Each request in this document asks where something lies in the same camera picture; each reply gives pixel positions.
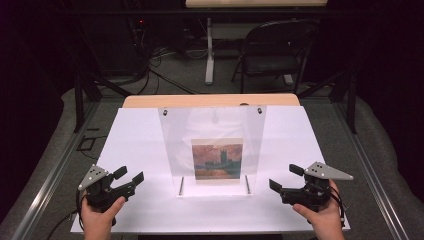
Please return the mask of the person's right hand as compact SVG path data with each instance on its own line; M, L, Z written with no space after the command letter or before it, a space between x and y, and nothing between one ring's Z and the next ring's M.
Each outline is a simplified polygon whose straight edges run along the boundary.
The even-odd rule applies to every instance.
M338 201L333 197L321 207L319 212L312 211L301 204L294 204L292 209L308 220L315 232L342 232L341 217Z

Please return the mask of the black folding chair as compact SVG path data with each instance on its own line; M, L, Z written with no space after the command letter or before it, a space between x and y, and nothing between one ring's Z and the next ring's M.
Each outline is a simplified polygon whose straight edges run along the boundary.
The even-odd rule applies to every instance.
M243 93L247 78L294 75L296 93L317 33L315 19L271 21L254 27L240 48L231 81L240 74Z

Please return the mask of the white board sheet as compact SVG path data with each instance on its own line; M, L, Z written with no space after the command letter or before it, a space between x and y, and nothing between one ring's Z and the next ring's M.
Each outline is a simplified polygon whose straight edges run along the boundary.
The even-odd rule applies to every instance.
M301 106L267 108L254 192L249 196L176 195L159 111L121 108L98 164L107 171L126 166L125 183L140 172L144 181L117 216L114 233L147 235L258 234L307 231L310 226L269 187L300 189L303 177L289 171L324 163L306 111Z

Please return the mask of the pale desk top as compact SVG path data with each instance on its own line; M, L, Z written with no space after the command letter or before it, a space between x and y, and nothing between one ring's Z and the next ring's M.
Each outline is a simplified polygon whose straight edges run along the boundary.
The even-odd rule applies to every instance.
M328 0L185 0L187 8L322 7Z

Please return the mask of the light wooden table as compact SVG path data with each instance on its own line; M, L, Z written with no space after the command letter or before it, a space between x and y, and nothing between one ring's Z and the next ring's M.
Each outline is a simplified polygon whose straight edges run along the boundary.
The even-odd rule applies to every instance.
M129 96L123 108L221 107L247 105L299 106L295 94L198 94Z

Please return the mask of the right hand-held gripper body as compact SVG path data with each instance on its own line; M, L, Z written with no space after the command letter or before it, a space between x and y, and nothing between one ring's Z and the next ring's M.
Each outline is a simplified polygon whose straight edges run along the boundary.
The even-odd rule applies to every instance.
M305 186L300 189L282 188L280 196L284 204L301 204L317 212L330 200L329 180L353 180L354 177L321 162L315 162L304 169Z

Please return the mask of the dark cabinet with red light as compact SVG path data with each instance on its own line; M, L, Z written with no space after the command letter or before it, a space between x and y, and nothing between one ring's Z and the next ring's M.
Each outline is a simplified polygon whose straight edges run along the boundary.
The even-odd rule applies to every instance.
M146 70L140 30L134 19L87 17L80 23L103 74L135 75Z

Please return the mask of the aluminium rail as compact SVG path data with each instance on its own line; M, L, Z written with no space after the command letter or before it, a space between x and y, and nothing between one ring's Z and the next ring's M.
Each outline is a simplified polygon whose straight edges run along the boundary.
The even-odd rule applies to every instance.
M370 158L368 157L365 149L360 142L357 134L353 132L351 127L347 123L347 112L341 103L334 103L333 108L337 114L339 121L341 122L343 129L349 137L357 155L359 156L359 166L362 174L372 192L373 198L376 201L378 209L382 214L382 217L392 235L393 240L410 240L408 234L402 225L398 214L396 213L392 201L387 195L381 181L379 180L377 173L375 172Z
M29 240L33 234L37 223L41 219L57 189L57 186L65 174L72 152L82 140L83 131L95 115L98 107L98 102L87 104L86 110L84 111L85 122L82 124L79 131L72 131L72 134L67 138L64 149L57 157L57 161L49 167L48 175L43 181L43 184L40 186L39 191L32 199L31 204L28 206L27 211L23 215L22 220L19 222L19 225L10 240Z

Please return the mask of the black metal stand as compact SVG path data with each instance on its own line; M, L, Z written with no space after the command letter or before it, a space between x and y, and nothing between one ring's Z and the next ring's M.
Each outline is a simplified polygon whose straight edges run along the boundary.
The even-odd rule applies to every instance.
M327 84L333 83L329 99L332 103L341 103L344 97L347 97L346 103L346 123L353 134L356 134L355 127L355 111L356 111L356 85L357 71L353 68L348 68L337 72L333 76L314 84L300 93L297 93L299 99L306 98L322 89Z
M90 101L99 102L103 95L97 87L97 84L106 86L110 90L120 94L121 96L128 97L131 93L118 85L106 80L98 74L91 71L84 70L82 67L76 68L76 75L74 81L74 95L75 95L75 110L76 110L76 126L74 132L77 133L81 130L85 122L84 102L83 95L86 95Z

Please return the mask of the person's left hand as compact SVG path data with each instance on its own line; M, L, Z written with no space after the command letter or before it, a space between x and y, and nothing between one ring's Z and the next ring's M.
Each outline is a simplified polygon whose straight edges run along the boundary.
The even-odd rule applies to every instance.
M119 197L112 206L105 212L96 212L88 204L88 200L82 200L81 218L84 225L84 233L89 235L104 235L110 233L112 228L112 221L118 212L125 204L125 198Z

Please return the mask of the white desk leg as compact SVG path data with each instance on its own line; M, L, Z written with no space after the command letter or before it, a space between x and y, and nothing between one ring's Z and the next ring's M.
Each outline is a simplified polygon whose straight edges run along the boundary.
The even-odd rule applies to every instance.
M207 62L205 72L205 84L212 85L214 77L214 53L212 39L212 21L207 19Z

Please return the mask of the clear acrylic photo frame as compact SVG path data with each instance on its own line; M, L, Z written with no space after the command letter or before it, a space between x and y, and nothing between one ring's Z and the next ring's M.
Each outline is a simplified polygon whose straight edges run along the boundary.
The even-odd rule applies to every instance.
M259 105L161 109L176 195L251 195L266 112L267 108Z

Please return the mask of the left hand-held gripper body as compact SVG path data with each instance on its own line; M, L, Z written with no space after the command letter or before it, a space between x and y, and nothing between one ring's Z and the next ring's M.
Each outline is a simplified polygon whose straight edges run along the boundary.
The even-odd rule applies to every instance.
M113 172L93 164L80 184L78 190L86 192L85 197L88 204L102 212L109 209L112 204L121 196L128 200L130 196L135 194L136 186L132 180L118 187L112 187L111 184L115 179Z

